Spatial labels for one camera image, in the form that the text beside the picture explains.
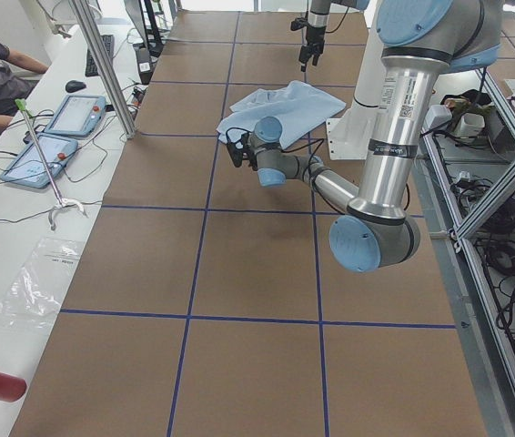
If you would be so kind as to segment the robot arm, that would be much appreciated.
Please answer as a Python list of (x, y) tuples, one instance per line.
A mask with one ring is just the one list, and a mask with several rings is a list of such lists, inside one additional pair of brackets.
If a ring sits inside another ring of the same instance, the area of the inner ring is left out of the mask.
[[(337, 26), (328, 31), (328, 19), (330, 16), (330, 7), (332, 4), (343, 5), (346, 11), (340, 19)], [(342, 26), (349, 9), (365, 11), (369, 6), (369, 0), (357, 1), (331, 1), (318, 0), (312, 1), (306, 6), (306, 13), (303, 17), (295, 18), (290, 24), (291, 31), (305, 29), (306, 42), (301, 46), (298, 62), (300, 70), (305, 73), (307, 71), (308, 62), (312, 61), (312, 65), (318, 64), (319, 57), (324, 53), (325, 35), (336, 33)]]
[(331, 226), (329, 245), (337, 262), (368, 272), (411, 258), (419, 228), (401, 205), (420, 130), (439, 76), (495, 62), (500, 49), (501, 1), (385, 1), (376, 32), (386, 68), (376, 121), (358, 186), (315, 155), (292, 155), (280, 144), (282, 126), (264, 117), (227, 142), (235, 167), (247, 161), (264, 187), (299, 179), (342, 215)]

